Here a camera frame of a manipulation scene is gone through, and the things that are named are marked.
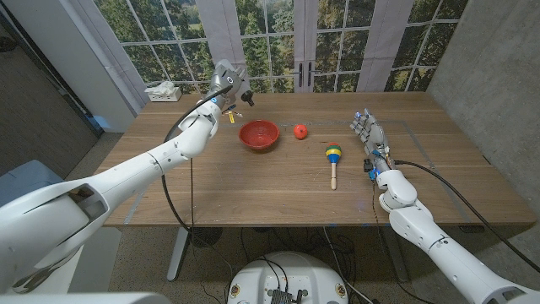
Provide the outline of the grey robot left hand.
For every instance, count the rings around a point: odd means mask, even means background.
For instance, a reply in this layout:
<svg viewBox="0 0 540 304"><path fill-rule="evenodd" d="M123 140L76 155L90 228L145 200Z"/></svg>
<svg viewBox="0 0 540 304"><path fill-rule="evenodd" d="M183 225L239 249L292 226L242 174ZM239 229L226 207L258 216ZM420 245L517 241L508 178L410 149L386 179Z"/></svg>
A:
<svg viewBox="0 0 540 304"><path fill-rule="evenodd" d="M226 105L234 104L237 98L252 105L253 93L246 81L247 71L245 68L234 68L227 59L221 59L216 63L215 69L210 79L208 95L228 86L232 88L216 96L215 103L222 109Z"/></svg>

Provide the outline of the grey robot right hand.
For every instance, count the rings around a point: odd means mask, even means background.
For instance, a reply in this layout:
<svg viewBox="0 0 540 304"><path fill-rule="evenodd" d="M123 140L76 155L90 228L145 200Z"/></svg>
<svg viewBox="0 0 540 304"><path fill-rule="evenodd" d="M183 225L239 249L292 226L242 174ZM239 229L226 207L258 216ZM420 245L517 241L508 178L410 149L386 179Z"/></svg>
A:
<svg viewBox="0 0 540 304"><path fill-rule="evenodd" d="M364 113L357 111L350 127L364 145L364 152L371 164L380 171L390 170L392 158L389 143L383 127L375 116L367 108L364 109Z"/></svg>

